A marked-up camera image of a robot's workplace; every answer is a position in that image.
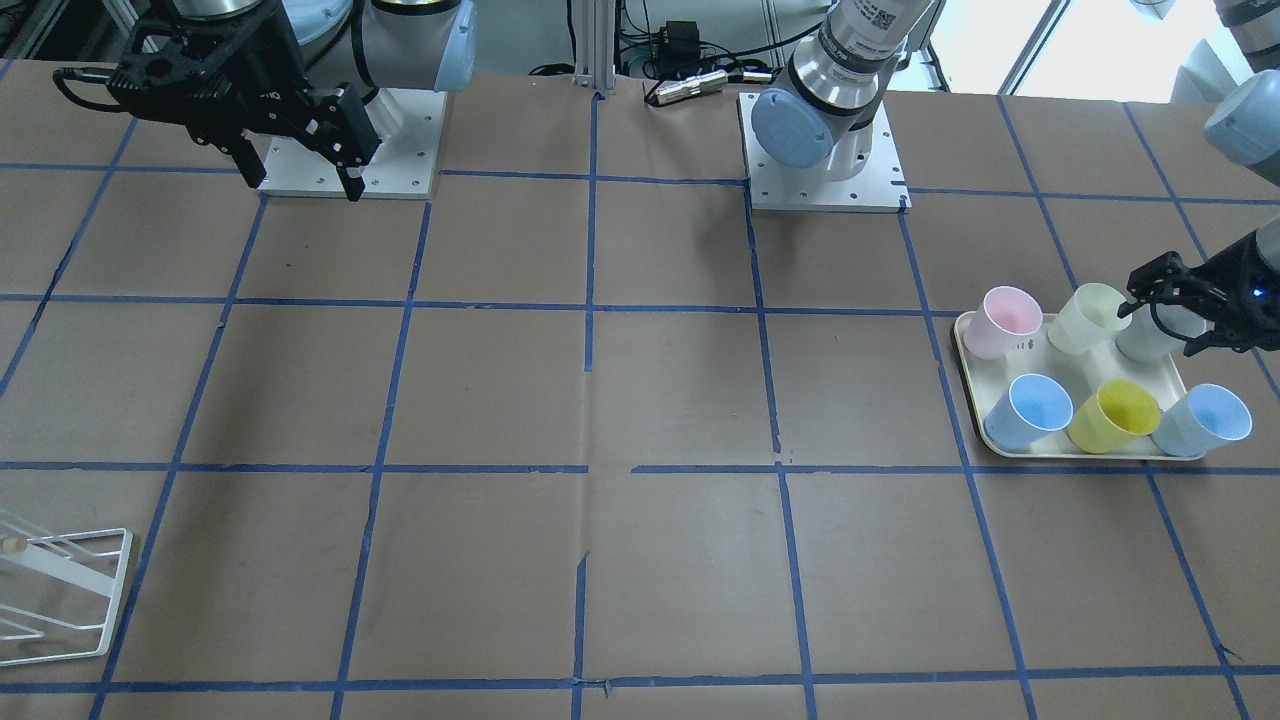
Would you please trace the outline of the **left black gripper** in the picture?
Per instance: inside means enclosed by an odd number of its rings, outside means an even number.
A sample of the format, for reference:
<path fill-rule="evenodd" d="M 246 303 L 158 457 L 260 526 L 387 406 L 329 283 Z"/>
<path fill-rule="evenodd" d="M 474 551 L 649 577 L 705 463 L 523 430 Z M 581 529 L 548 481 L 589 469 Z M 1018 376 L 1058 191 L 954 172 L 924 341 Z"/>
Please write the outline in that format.
<path fill-rule="evenodd" d="M 1185 342 L 1185 357 L 1208 348 L 1276 351 L 1279 224 L 1268 222 L 1239 238 L 1196 268 L 1196 275 L 1179 252 L 1165 252 L 1133 270 L 1126 291 L 1132 300 L 1119 305 L 1117 318 L 1144 305 L 1166 305 L 1187 307 L 1213 324 Z"/>

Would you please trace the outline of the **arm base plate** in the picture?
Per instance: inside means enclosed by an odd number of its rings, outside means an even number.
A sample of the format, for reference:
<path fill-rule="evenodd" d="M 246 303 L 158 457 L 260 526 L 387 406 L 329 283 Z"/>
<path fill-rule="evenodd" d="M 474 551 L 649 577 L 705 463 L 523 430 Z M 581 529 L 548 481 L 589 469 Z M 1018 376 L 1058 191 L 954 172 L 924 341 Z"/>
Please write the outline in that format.
<path fill-rule="evenodd" d="M 430 199 L 449 99 L 448 92 L 430 90 L 380 90 L 366 106 L 381 145 L 362 169 L 362 199 Z M 265 170 L 259 190 L 269 196 L 346 196 L 338 169 L 292 138 L 271 140 Z"/>
<path fill-rule="evenodd" d="M 788 167 L 771 156 L 753 128 L 759 94 L 739 95 L 742 151 L 751 205 L 778 211 L 897 213 L 911 206 L 888 108 L 870 126 L 836 142 L 815 167 Z"/>

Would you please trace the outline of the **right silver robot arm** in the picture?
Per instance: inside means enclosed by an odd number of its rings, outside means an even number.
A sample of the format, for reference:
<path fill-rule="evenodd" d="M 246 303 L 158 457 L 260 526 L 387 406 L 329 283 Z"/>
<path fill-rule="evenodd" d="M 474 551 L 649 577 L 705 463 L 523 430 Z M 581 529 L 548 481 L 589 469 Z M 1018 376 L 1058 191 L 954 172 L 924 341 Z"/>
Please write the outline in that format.
<path fill-rule="evenodd" d="M 475 20 L 471 1 L 155 1 L 99 83 L 266 195 L 426 200 Z"/>

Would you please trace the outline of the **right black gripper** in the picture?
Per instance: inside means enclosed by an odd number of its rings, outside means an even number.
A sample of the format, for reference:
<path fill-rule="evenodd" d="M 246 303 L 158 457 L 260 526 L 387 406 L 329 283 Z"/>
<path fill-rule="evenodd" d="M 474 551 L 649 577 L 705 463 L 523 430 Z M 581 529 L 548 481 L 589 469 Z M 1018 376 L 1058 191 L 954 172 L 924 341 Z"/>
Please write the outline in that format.
<path fill-rule="evenodd" d="M 283 5 L 152 5 L 106 88 L 131 115 L 183 126 L 228 152 L 253 190 L 266 169 L 248 132 L 291 137 L 325 158 L 351 202 L 381 145 L 358 90 L 308 82 Z"/>

